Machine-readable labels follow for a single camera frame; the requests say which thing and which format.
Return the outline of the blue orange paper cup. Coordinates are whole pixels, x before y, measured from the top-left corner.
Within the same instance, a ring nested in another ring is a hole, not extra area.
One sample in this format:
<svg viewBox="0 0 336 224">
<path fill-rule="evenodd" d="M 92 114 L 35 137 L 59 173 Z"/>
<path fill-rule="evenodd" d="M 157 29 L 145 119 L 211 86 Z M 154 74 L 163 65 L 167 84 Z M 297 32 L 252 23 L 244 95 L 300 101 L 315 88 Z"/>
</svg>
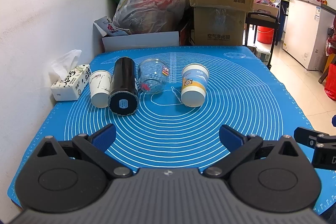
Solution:
<svg viewBox="0 0 336 224">
<path fill-rule="evenodd" d="M 185 106 L 204 104 L 209 76 L 209 70 L 202 64 L 189 64 L 183 68 L 181 101 Z"/>
</svg>

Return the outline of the small white paper cup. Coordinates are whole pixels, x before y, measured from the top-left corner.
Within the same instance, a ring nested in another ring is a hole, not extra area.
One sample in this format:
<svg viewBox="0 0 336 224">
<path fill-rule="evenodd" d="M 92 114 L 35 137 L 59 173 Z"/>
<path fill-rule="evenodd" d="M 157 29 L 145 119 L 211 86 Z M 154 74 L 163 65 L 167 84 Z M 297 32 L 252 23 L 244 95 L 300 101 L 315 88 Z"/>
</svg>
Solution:
<svg viewBox="0 0 336 224">
<path fill-rule="evenodd" d="M 106 108 L 110 95 L 112 76 L 108 71 L 99 70 L 89 77 L 91 104 L 97 108 Z"/>
</svg>

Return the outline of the black cylindrical bottle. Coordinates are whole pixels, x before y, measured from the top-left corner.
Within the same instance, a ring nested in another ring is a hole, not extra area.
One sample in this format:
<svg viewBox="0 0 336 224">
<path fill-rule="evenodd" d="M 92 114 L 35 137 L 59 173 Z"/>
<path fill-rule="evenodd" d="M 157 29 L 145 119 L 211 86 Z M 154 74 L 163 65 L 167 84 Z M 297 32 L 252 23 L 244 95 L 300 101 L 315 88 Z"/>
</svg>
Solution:
<svg viewBox="0 0 336 224">
<path fill-rule="evenodd" d="M 108 107 L 114 114 L 123 116 L 133 114 L 138 108 L 135 62 L 129 57 L 119 58 L 114 65 Z"/>
</svg>

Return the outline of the white tissue box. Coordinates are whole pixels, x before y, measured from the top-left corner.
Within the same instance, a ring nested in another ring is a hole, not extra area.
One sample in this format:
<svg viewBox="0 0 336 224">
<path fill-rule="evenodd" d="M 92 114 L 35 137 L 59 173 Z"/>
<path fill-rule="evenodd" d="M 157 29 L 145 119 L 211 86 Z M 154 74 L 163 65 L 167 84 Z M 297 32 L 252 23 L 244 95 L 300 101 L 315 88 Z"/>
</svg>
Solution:
<svg viewBox="0 0 336 224">
<path fill-rule="evenodd" d="M 85 89 L 91 69 L 89 64 L 78 65 L 82 50 L 71 50 L 52 61 L 51 68 L 58 79 L 51 85 L 56 101 L 76 101 Z"/>
</svg>

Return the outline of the blue silicone baking mat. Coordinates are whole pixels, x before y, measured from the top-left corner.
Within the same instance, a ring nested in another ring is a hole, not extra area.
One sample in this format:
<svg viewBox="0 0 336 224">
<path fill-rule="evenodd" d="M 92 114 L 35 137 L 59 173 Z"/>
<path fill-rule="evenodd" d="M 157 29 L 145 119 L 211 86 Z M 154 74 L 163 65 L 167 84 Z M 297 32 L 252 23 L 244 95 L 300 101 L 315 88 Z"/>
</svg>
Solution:
<svg viewBox="0 0 336 224">
<path fill-rule="evenodd" d="M 138 90 L 138 108 L 117 115 L 91 104 L 89 90 L 58 103 L 26 150 L 9 188 L 22 209 L 15 223 L 323 223 L 335 208 L 335 169 L 311 164 L 315 146 L 299 144 L 294 130 L 312 126 L 269 69 L 246 47 L 167 47 L 99 55 L 93 71 L 113 73 L 119 58 L 167 62 L 161 94 Z M 205 102 L 181 101 L 182 71 L 209 70 Z M 105 151 L 133 171 L 108 178 L 72 144 L 107 124 L 116 140 Z M 230 152 L 222 125 L 263 139 L 255 159 L 229 178 L 203 171 Z"/>
</svg>

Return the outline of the clear glass jar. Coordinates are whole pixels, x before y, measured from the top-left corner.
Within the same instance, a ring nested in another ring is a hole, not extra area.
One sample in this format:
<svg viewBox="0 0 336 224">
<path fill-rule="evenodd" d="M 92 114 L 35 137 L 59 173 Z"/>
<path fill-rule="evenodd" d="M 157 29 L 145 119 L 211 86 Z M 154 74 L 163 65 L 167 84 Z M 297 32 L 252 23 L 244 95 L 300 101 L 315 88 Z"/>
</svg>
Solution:
<svg viewBox="0 0 336 224">
<path fill-rule="evenodd" d="M 160 59 L 146 59 L 138 66 L 138 83 L 144 93 L 158 94 L 169 78 L 169 67 Z"/>
</svg>

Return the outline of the white open cardboard box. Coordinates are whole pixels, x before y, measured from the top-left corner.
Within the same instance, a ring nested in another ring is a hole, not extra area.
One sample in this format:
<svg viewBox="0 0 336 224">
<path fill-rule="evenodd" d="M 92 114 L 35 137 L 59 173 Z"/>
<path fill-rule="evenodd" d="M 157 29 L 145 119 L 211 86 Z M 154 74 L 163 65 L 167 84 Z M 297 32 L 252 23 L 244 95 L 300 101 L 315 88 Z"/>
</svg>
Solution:
<svg viewBox="0 0 336 224">
<path fill-rule="evenodd" d="M 106 52 L 179 46 L 178 31 L 131 34 L 126 29 L 115 27 L 107 16 L 95 20 L 93 24 L 102 34 L 102 44 Z"/>
</svg>

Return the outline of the red bucket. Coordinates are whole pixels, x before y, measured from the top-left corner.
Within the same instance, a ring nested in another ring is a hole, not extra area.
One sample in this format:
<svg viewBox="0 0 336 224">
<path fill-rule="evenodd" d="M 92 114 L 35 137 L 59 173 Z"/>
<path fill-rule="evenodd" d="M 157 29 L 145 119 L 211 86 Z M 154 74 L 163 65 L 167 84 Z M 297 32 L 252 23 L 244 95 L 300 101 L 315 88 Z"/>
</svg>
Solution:
<svg viewBox="0 0 336 224">
<path fill-rule="evenodd" d="M 257 41 L 263 44 L 272 44 L 274 29 L 258 26 L 257 27 Z"/>
</svg>

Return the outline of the white chest freezer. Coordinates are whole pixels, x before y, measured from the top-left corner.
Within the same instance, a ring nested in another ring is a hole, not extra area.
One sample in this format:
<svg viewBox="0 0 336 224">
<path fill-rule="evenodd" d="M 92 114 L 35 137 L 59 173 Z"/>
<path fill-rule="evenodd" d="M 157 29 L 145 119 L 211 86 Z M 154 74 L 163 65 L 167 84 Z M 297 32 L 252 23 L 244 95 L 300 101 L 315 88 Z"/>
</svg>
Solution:
<svg viewBox="0 0 336 224">
<path fill-rule="evenodd" d="M 323 71 L 325 44 L 335 9 L 314 0 L 289 0 L 282 49 L 308 71 Z"/>
</svg>

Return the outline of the lower cardboard box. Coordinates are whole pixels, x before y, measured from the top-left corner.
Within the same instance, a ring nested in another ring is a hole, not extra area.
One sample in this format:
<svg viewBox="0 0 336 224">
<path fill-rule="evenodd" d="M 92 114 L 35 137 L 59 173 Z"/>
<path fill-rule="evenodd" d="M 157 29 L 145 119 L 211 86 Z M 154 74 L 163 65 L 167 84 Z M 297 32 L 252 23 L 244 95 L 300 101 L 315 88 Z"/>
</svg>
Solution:
<svg viewBox="0 0 336 224">
<path fill-rule="evenodd" d="M 213 7 L 194 9 L 196 46 L 241 46 L 245 27 L 244 11 Z"/>
</svg>

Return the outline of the clear plastic bag red contents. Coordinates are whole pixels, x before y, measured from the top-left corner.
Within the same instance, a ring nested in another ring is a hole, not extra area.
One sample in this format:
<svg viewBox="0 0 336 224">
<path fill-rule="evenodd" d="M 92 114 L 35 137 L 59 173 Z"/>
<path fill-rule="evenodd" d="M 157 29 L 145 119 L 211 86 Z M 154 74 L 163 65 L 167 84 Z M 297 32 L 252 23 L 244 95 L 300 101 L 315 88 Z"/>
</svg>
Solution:
<svg viewBox="0 0 336 224">
<path fill-rule="evenodd" d="M 175 31 L 189 8 L 189 0 L 120 0 L 113 25 L 131 34 Z"/>
</svg>

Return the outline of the black metal cart frame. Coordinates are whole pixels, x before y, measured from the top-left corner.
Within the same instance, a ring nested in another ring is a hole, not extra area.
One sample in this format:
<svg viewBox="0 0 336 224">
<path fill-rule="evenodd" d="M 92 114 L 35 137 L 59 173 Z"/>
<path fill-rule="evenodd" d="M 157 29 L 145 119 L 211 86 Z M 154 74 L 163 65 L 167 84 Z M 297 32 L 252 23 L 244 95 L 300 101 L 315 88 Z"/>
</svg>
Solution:
<svg viewBox="0 0 336 224">
<path fill-rule="evenodd" d="M 256 28 L 261 26 L 261 27 L 273 29 L 272 43 L 271 43 L 270 52 L 269 52 L 270 57 L 266 64 L 267 68 L 271 69 L 272 67 L 271 60 L 273 57 L 273 50 L 276 44 L 277 31 L 280 25 L 280 23 L 278 22 L 278 18 L 276 16 L 265 14 L 262 12 L 249 12 L 245 17 L 245 23 L 246 23 L 246 28 L 245 28 L 244 42 L 243 42 L 243 46 L 245 47 L 248 46 L 248 35 L 249 35 L 250 25 L 253 25 Z"/>
</svg>

